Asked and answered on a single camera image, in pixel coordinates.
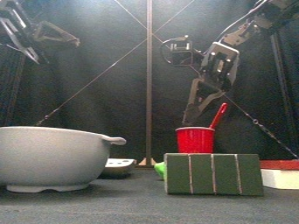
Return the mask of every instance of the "black backdrop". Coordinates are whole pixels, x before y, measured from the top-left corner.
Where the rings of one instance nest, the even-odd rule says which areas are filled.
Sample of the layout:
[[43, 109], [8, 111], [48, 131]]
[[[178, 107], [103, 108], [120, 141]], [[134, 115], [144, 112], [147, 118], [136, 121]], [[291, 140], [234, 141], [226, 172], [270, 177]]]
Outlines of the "black backdrop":
[[[147, 1], [36, 2], [43, 6], [40, 19], [76, 36], [80, 47], [52, 53], [50, 65], [26, 61], [12, 125], [34, 125], [96, 79], [43, 125], [124, 137], [127, 145], [114, 146], [111, 157], [140, 162], [146, 157]], [[161, 40], [189, 34], [195, 47], [207, 50], [254, 3], [154, 0], [153, 157], [158, 162], [166, 152], [178, 151], [175, 129], [182, 127], [198, 76], [190, 67], [165, 63]], [[229, 97], [293, 146], [270, 38], [257, 38], [242, 47], [238, 79]], [[222, 102], [229, 102], [229, 113], [217, 129], [215, 151], [290, 158], [226, 97], [210, 105], [197, 125], [210, 125]]]

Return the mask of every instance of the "metal pole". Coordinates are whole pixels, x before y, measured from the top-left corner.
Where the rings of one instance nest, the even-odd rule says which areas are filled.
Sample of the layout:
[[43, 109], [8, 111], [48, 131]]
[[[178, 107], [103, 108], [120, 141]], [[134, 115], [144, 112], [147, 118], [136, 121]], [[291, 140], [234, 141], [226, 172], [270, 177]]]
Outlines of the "metal pole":
[[146, 166], [153, 165], [153, 0], [147, 0]]

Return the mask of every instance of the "mechanical arm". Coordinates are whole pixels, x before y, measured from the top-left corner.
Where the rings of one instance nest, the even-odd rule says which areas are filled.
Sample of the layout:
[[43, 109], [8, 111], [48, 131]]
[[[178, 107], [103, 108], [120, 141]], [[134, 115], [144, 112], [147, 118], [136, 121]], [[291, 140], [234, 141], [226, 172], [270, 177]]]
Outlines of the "mechanical arm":
[[[169, 64], [174, 66], [201, 64], [199, 78], [194, 79], [191, 84], [183, 126], [193, 126], [211, 101], [230, 91], [239, 66], [238, 46], [262, 32], [274, 33], [289, 21], [298, 18], [298, 0], [259, 0], [247, 15], [222, 32], [206, 52], [193, 48], [189, 36], [163, 42], [161, 50]], [[167, 46], [170, 59], [165, 57]]]
[[14, 48], [38, 64], [48, 63], [47, 50], [78, 47], [80, 41], [55, 24], [47, 21], [36, 23], [35, 15], [24, 9], [27, 3], [19, 0], [2, 0], [0, 23], [14, 42]]

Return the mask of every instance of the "cable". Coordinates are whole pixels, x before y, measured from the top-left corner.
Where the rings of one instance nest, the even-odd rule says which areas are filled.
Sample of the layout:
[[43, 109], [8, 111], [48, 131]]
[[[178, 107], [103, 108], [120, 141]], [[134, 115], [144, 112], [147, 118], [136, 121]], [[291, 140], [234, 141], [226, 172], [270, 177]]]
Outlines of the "cable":
[[258, 13], [258, 11], [263, 8], [263, 6], [270, 2], [270, 0], [259, 0], [257, 2], [257, 7], [247, 13], [247, 15], [245, 15], [238, 21], [235, 21], [226, 29], [225, 31], [221, 33], [221, 35], [218, 36], [215, 42], [221, 41], [222, 36], [226, 34], [226, 32], [234, 28], [241, 22], [243, 22], [243, 20], [246, 20], [247, 18], [250, 18], [254, 14]]

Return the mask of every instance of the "green block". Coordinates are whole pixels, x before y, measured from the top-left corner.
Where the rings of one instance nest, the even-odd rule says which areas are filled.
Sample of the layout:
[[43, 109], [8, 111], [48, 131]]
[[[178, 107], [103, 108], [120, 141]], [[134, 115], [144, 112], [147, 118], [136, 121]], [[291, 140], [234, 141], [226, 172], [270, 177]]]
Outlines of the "green block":
[[262, 196], [265, 194], [263, 179], [257, 154], [238, 154], [241, 194]]
[[165, 154], [165, 189], [170, 194], [263, 195], [254, 154]]
[[194, 194], [214, 194], [211, 154], [191, 155], [191, 190]]
[[214, 154], [217, 194], [239, 194], [237, 158], [231, 154]]
[[165, 154], [165, 189], [167, 193], [191, 193], [189, 154]]

